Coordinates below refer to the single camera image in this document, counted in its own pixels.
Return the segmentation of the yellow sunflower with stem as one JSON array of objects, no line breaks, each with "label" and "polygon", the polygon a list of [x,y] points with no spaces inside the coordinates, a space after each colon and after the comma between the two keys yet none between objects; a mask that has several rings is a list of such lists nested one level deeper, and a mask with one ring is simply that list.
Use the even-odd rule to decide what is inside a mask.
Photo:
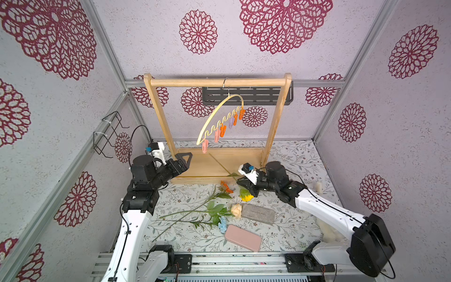
[{"label": "yellow sunflower with stem", "polygon": [[[224,165],[222,165],[211,153],[210,153],[210,156],[221,166],[222,169],[224,169],[227,172],[227,177],[231,177],[234,181],[237,180],[237,174],[236,173],[229,172],[226,169],[226,167]],[[220,182],[220,189],[221,189],[221,191],[226,192],[228,194],[234,193],[234,191],[229,187],[229,185],[227,184],[227,182],[225,180],[222,180]],[[241,188],[240,188],[240,199],[243,202],[250,202],[251,200],[254,199],[254,196],[251,195],[250,192],[247,189],[245,189],[245,188],[243,188],[241,186]]]}]

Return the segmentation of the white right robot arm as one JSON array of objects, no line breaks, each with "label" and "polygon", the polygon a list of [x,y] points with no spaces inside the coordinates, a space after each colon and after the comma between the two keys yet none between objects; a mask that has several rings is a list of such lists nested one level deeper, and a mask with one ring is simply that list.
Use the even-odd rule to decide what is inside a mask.
[{"label": "white right robot arm", "polygon": [[369,277],[378,277],[385,266],[391,265],[396,248],[385,222],[378,215],[364,216],[324,199],[307,188],[303,180],[291,180],[289,172],[278,161],[268,162],[263,170],[245,163],[238,172],[242,177],[237,184],[254,197],[260,191],[273,192],[282,202],[308,212],[347,239],[346,242],[311,244],[307,254],[317,263],[351,264]]}]

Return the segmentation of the orange flower with stem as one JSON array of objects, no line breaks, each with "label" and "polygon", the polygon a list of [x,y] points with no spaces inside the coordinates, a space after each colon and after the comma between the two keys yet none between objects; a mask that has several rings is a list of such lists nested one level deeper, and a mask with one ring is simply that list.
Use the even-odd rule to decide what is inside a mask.
[{"label": "orange flower with stem", "polygon": [[[180,212],[182,211],[189,211],[189,210],[204,210],[207,208],[208,205],[217,205],[217,204],[224,204],[226,207],[229,207],[226,203],[219,203],[218,200],[233,200],[233,195],[232,194],[228,194],[226,192],[221,191],[220,189],[220,185],[219,186],[215,186],[213,188],[213,191],[211,193],[209,193],[207,195],[207,197],[202,200],[202,202],[194,207],[194,208],[188,208],[187,210],[180,210]],[[167,219],[195,219],[196,217],[200,217],[200,216],[204,216],[206,219],[209,219],[210,216],[209,215],[202,215],[202,214],[191,214],[191,215],[187,215],[187,216],[183,216],[183,215],[176,215],[176,216],[172,216],[172,217],[167,217]],[[156,219],[157,223],[167,223],[167,226],[165,227],[164,230],[160,231],[158,233],[158,235],[152,240],[152,242],[157,242],[159,239],[164,237],[164,234],[167,233],[168,231],[170,231],[172,228],[174,228],[175,226],[177,226],[178,224],[184,224],[184,223],[172,223],[172,222],[167,222],[167,221],[163,221],[162,219],[160,219],[161,216],[158,217],[158,219]]]}]

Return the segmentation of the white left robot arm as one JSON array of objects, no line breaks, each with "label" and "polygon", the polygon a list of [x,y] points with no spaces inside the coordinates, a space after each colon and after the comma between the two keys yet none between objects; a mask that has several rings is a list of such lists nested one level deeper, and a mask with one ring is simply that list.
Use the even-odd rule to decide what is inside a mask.
[{"label": "white left robot arm", "polygon": [[154,214],[159,199],[159,189],[170,180],[186,172],[192,153],[178,153],[175,160],[165,163],[152,155],[138,156],[130,170],[133,178],[120,206],[121,229],[104,282],[155,282],[161,273],[175,266],[175,254],[171,245],[151,248],[144,264],[138,266],[140,245],[144,231]]}]

